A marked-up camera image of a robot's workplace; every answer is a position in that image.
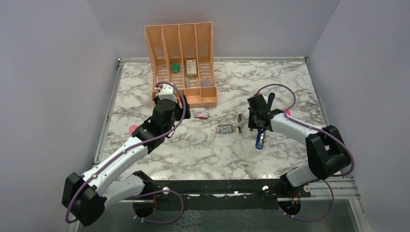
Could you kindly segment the blue stapler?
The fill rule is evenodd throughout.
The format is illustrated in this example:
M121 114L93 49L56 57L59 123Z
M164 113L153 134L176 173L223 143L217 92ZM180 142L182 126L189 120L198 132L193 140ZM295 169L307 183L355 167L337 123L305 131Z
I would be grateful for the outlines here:
M268 102L267 102L267 105L268 105L270 108L272 107L272 103L273 103L273 101L274 101L274 98L275 98L275 94L274 94L273 92L270 93L269 96L268 96ZM258 128L257 138L256 138L256 142L255 142L255 147L256 147L256 149L258 149L258 150L263 149L263 147L264 147L264 140L265 140L265 134L266 134L265 129Z

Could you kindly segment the red white staple box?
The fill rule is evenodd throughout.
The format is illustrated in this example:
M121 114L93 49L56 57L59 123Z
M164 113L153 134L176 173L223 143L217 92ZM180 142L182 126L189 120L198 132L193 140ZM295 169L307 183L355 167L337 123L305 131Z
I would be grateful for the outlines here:
M208 119L209 118L209 112L208 111L195 111L194 117L195 118L201 118L201 119Z

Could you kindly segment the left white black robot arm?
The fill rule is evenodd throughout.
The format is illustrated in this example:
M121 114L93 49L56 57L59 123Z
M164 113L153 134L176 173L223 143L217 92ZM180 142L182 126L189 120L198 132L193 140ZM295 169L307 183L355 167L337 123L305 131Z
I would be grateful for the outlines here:
M109 200L107 190L115 179L170 138L182 120L190 118L186 96L181 95L180 101L157 99L152 116L137 126L114 154L82 175L73 172L66 177L61 201L66 223L79 221L89 226L103 214Z

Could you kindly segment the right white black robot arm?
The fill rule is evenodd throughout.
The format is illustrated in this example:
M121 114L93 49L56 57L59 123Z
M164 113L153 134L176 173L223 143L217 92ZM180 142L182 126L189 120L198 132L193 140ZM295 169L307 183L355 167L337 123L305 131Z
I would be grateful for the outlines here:
M310 181L325 180L352 165L343 140L335 126L316 128L290 117L280 109L272 109L260 94L247 100L250 129L272 131L288 136L306 147L307 163L281 176L279 191L286 197Z

